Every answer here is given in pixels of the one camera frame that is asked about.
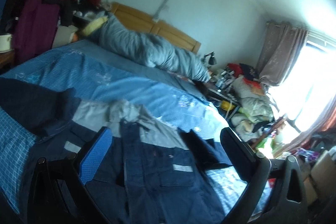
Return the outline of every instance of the headboard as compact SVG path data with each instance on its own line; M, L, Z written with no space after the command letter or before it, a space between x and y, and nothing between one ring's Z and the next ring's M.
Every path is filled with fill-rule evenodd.
M193 53L197 53L201 46L198 41L180 30L162 20L155 22L150 15L137 9L114 2L111 12L127 29L160 35L173 45L185 48Z

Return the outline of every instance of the white rice cooker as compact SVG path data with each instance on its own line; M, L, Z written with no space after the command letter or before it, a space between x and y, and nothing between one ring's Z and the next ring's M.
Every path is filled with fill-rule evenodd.
M11 50L12 35L10 33L0 35L0 53Z

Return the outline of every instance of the reflective strip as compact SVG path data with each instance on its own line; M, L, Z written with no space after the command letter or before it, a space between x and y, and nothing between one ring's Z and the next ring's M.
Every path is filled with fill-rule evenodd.
M183 171L183 172L192 172L193 168L189 165L178 165L173 164L173 169L176 171Z
M71 151L71 152L75 152L75 153L78 153L79 150L81 150L81 147L69 142L69 141L66 141L65 145L64 145L64 148L68 151Z

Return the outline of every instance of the bed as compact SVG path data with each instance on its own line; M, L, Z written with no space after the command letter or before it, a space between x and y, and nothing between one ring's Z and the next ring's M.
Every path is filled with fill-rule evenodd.
M197 53L200 43L174 27L136 9L115 3L112 12L127 28L165 37L179 47ZM125 99L144 105L158 119L204 140L220 144L222 128L227 122L191 83L166 71L148 68L108 52L89 40L50 50L15 67L5 75L46 88L62 91L76 89L83 100L111 102ZM2 198L20 214L21 176L29 149L36 136L28 132L0 108L0 189ZM206 172L225 214L243 193L246 183L233 167ZM255 213L261 212L270 194L267 184Z

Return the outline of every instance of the blue gripper pad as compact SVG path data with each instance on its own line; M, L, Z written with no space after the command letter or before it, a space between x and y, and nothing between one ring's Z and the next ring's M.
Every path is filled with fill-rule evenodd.
M109 128L105 128L81 161L79 166L79 178L84 185L88 181L91 181L95 176L99 165L112 144L112 141L113 136L111 130Z

